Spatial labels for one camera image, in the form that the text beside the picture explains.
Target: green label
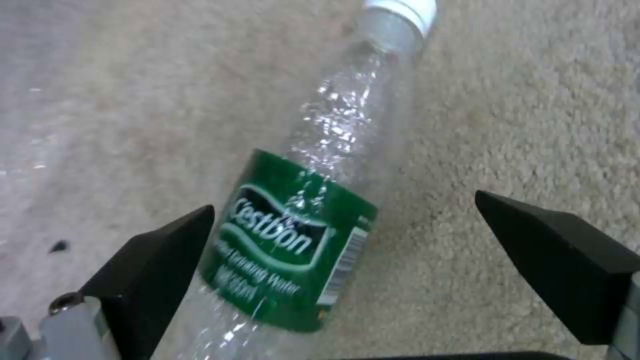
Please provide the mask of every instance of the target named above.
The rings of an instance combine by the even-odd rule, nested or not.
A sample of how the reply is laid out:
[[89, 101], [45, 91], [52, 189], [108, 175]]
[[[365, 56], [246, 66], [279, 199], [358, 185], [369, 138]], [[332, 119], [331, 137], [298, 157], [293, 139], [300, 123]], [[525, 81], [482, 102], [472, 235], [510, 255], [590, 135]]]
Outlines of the green label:
[[255, 151], [200, 262], [254, 319], [316, 331], [362, 251], [376, 208], [288, 160]]

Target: bottle cap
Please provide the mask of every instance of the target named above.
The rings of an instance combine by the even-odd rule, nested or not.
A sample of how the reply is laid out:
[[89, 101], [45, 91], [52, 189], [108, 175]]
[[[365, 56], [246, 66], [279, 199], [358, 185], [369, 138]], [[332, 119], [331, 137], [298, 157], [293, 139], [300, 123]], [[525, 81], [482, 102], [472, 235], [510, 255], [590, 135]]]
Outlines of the bottle cap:
[[426, 37], [436, 18], [435, 0], [366, 0], [364, 8], [381, 8], [394, 12], [418, 27]]

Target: clear plastic bottle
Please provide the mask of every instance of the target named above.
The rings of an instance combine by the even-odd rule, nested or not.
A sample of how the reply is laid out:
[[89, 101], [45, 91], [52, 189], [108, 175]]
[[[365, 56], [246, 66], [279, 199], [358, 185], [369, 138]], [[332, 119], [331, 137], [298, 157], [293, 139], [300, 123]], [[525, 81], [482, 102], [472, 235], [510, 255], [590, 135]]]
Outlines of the clear plastic bottle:
[[297, 111], [257, 151], [165, 341], [183, 360], [306, 359], [399, 163], [435, 0], [373, 0]]

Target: beige carpet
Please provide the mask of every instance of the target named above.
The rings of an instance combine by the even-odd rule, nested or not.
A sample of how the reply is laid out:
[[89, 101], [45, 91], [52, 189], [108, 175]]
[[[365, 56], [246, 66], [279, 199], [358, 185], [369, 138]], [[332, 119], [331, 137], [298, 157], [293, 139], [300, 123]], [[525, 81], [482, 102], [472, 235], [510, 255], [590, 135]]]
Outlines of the beige carpet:
[[[35, 333], [130, 236], [220, 206], [357, 0], [0, 3], [0, 313]], [[518, 276], [482, 188], [638, 250], [637, 0], [441, 0], [406, 163], [316, 357], [597, 359]], [[66, 239], [67, 252], [47, 254]]]

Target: black clamp jaw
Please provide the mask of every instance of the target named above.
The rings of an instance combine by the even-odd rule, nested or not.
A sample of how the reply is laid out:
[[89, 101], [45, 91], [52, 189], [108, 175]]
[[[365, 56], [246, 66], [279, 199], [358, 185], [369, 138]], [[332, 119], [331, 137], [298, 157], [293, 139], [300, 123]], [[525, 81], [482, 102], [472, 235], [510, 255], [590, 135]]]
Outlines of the black clamp jaw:
[[[476, 205], [518, 271], [585, 345], [640, 360], [640, 256], [579, 217], [492, 193]], [[56, 299], [31, 341], [0, 320], [0, 360], [146, 360], [182, 300], [214, 222], [212, 206], [130, 239], [78, 292]], [[539, 352], [397, 360], [567, 360]]]

